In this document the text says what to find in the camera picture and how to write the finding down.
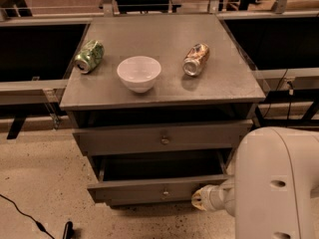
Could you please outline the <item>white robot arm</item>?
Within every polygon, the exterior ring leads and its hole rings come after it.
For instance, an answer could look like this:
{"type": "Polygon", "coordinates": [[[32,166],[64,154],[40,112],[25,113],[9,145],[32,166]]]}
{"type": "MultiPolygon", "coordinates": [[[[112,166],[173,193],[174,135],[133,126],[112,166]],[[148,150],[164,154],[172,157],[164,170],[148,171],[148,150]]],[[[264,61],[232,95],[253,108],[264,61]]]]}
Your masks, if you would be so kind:
{"type": "Polygon", "coordinates": [[[315,239],[318,187],[319,132],[262,127],[241,141],[234,175],[202,187],[191,203],[234,216],[236,239],[315,239]]]}

